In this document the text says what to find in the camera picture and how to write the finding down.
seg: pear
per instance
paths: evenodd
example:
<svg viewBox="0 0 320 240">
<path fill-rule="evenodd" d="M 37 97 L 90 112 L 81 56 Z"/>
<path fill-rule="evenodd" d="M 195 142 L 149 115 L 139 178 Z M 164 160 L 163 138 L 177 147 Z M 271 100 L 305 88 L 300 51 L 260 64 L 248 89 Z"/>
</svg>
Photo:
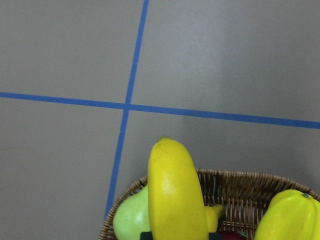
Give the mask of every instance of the pear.
<svg viewBox="0 0 320 240">
<path fill-rule="evenodd" d="M 150 232 L 147 185 L 120 204 L 113 217 L 113 230 L 118 240 L 139 240 L 141 232 Z"/>
</svg>

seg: plastic banana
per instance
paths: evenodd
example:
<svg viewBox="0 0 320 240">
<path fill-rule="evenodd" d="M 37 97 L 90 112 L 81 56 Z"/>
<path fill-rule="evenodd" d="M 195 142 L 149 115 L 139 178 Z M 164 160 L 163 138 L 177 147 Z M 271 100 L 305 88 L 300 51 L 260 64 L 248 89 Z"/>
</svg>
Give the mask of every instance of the plastic banana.
<svg viewBox="0 0 320 240">
<path fill-rule="evenodd" d="M 193 160 L 178 141 L 162 137 L 148 163 L 148 212 L 154 240 L 208 240 L 205 205 Z"/>
<path fill-rule="evenodd" d="M 226 214 L 226 209 L 223 205 L 217 204 L 214 206 L 205 206 L 206 222 L 209 233 L 216 233 L 218 229 L 219 219 Z"/>
</svg>

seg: yellow squash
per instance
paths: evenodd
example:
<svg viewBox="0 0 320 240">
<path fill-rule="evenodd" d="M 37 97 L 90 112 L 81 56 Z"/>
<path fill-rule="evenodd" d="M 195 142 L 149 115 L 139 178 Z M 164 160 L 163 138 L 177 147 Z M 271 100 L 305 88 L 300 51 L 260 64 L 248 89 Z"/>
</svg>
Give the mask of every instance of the yellow squash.
<svg viewBox="0 0 320 240">
<path fill-rule="evenodd" d="M 254 240 L 320 240 L 320 202 L 298 190 L 276 194 Z"/>
<path fill-rule="evenodd" d="M 193 160 L 178 141 L 162 137 L 148 164 L 148 211 L 154 240 L 208 240 L 203 195 Z"/>
</svg>

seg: wicker basket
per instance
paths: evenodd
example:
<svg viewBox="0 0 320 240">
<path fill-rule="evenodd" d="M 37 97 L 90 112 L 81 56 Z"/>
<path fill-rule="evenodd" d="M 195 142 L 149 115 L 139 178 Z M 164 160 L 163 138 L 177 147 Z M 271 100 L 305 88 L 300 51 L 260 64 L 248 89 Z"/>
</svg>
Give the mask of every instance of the wicker basket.
<svg viewBox="0 0 320 240">
<path fill-rule="evenodd" d="M 225 205 L 226 215 L 220 223 L 219 230 L 245 232 L 248 240 L 254 239 L 257 225 L 276 193 L 296 189 L 320 201 L 320 195 L 310 188 L 273 174 L 212 169 L 197 169 L 197 172 L 204 204 Z M 99 240 L 117 239 L 113 230 L 113 217 L 118 206 L 126 198 L 140 191 L 147 181 L 146 176 L 138 179 L 115 201 L 104 221 Z"/>
</svg>

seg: blue tape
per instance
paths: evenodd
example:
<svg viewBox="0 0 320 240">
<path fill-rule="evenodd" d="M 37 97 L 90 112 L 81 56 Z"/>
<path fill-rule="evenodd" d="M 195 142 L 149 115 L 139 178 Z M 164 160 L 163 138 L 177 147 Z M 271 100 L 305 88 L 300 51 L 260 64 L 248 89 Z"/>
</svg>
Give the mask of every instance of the blue tape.
<svg viewBox="0 0 320 240">
<path fill-rule="evenodd" d="M 271 125 L 299 127 L 299 128 L 308 128 L 308 129 L 320 129 L 320 122 L 318 121 L 305 121 L 305 120 L 295 120 L 295 119 L 287 119 L 287 118 L 254 116 L 254 115 L 212 112 L 212 111 L 200 111 L 200 110 L 137 105 L 137 104 L 131 104 L 129 106 L 129 109 L 131 111 L 151 112 L 151 113 L 159 113 L 159 114 L 172 114 L 172 115 L 182 115 L 182 116 L 190 116 L 190 117 L 209 118 L 209 119 L 230 120 L 230 121 L 238 121 L 238 122 L 271 124 Z"/>
<path fill-rule="evenodd" d="M 121 121 L 121 127 L 120 127 L 120 134 L 118 138 L 118 143 L 116 147 L 116 152 L 114 156 L 114 162 L 113 162 L 113 168 L 112 168 L 112 175 L 109 185 L 109 192 L 108 197 L 106 201 L 106 207 L 104 212 L 104 219 L 106 219 L 106 216 L 110 210 L 110 208 L 113 205 L 114 198 L 115 198 L 115 191 L 116 191 L 116 185 L 118 180 L 118 173 L 119 173 L 119 166 L 121 162 L 121 154 L 123 150 L 123 145 L 125 141 L 126 136 L 126 129 L 128 124 L 128 118 L 129 118 L 129 106 L 131 104 L 132 95 L 134 92 L 134 85 L 136 80 L 136 74 L 137 74 L 137 68 L 138 68 L 138 62 L 139 62 L 139 56 L 140 56 L 140 50 L 141 50 L 141 44 L 144 34 L 144 28 L 145 28 L 145 22 L 147 18 L 147 12 L 148 12 L 148 5 L 149 0 L 143 1 L 141 16 L 140 16 L 140 22 L 139 22 L 139 29 L 135 41 L 135 48 L 134 48 L 134 54 L 132 59 L 132 65 L 131 65 L 131 71 L 130 71 L 130 77 L 128 82 L 128 87 L 126 91 L 125 96 L 125 105 L 123 108 L 123 115 L 122 115 L 122 121 Z"/>
<path fill-rule="evenodd" d="M 129 110 L 125 109 L 125 110 L 123 110 L 122 121 L 121 121 L 121 126 L 120 126 L 120 133 L 119 133 L 118 143 L 117 143 L 116 150 L 115 150 L 109 192 L 108 192 L 108 197 L 107 197 L 106 207 L 105 207 L 105 212 L 104 212 L 104 219 L 106 219 L 106 216 L 107 216 L 110 208 L 112 207 L 113 202 L 114 202 L 114 198 L 115 198 L 116 185 L 117 185 L 117 180 L 118 180 L 121 155 L 122 155 L 122 151 L 124 148 L 128 118 L 129 118 Z"/>
<path fill-rule="evenodd" d="M 41 96 L 41 95 L 31 95 L 31 94 L 3 92 L 3 91 L 0 91 L 0 98 L 22 99 L 22 100 L 50 102 L 50 103 L 59 103 L 59 104 L 72 104 L 72 105 L 91 106 L 91 107 L 100 107 L 100 108 L 108 108 L 108 109 L 124 109 L 124 105 L 125 105 L 124 103 L 118 103 L 118 102 L 94 101 L 94 100 L 74 99 L 74 98 L 66 98 L 66 97 L 55 97 L 55 96 Z"/>
</svg>

